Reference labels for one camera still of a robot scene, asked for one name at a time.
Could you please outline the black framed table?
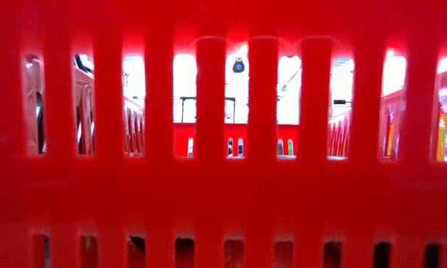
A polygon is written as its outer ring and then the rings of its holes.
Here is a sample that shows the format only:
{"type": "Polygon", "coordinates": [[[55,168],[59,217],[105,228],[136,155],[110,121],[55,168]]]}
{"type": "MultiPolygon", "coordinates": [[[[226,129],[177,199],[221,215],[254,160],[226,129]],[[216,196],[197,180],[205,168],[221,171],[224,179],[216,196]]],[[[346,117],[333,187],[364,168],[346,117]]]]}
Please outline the black framed table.
{"type": "MultiPolygon", "coordinates": [[[[176,123],[196,123],[196,97],[180,97],[174,117],[176,123]]],[[[225,98],[225,123],[235,123],[236,98],[225,98]]]]}

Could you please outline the red slotted plastic basket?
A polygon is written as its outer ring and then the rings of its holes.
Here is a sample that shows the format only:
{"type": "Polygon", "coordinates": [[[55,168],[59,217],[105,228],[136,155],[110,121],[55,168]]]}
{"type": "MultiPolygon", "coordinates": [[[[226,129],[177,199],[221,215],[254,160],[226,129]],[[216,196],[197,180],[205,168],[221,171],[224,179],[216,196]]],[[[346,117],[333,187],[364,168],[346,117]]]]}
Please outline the red slotted plastic basket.
{"type": "Polygon", "coordinates": [[[0,0],[0,268],[447,268],[447,0],[0,0]],[[88,54],[94,74],[76,67],[88,54]],[[241,57],[245,71],[232,71],[241,57]],[[196,123],[176,123],[196,97],[196,123]],[[225,98],[236,98],[225,123],[225,98]]]}

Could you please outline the yellow slotted plastic basket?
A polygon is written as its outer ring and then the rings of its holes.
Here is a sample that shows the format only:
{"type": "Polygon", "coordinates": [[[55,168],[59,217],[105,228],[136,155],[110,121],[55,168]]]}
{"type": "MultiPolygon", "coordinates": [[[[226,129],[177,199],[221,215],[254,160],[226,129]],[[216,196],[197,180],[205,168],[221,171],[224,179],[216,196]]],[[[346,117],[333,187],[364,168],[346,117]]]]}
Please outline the yellow slotted plastic basket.
{"type": "Polygon", "coordinates": [[[439,116],[437,150],[436,150],[436,160],[438,162],[447,162],[446,135],[447,135],[447,114],[441,112],[439,116]]]}

